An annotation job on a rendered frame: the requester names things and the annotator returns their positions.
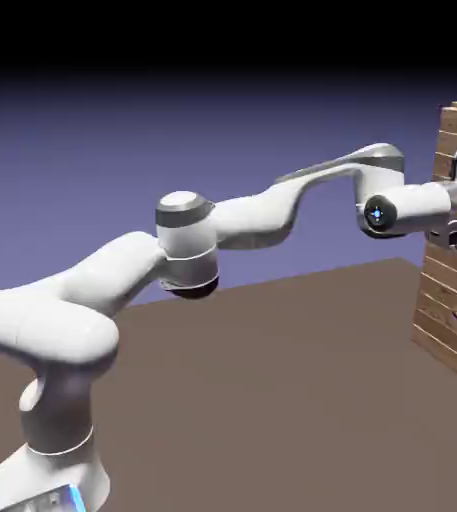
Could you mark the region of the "wood slat drawer front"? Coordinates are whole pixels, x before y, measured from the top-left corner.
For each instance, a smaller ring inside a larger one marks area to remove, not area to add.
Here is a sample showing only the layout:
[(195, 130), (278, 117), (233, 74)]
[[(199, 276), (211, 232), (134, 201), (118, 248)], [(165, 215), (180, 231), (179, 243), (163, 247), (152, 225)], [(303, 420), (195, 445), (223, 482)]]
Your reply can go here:
[(426, 253), (413, 317), (412, 339), (457, 372), (457, 267)]
[[(434, 153), (434, 164), (431, 179), (433, 181), (451, 183), (455, 180), (457, 151), (457, 102), (442, 109), (437, 145)], [(457, 267), (457, 214), (451, 224), (440, 231), (428, 232), (426, 238), (426, 253)]]

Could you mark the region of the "light wood cabinet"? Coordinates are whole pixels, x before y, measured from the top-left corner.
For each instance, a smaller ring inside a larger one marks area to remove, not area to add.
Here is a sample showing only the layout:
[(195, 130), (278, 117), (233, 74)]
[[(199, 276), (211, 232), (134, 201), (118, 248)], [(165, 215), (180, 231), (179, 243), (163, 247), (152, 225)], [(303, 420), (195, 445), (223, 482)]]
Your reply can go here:
[[(432, 178), (449, 179), (457, 151), (457, 101), (441, 111)], [(457, 250), (425, 246), (413, 340), (457, 372)]]

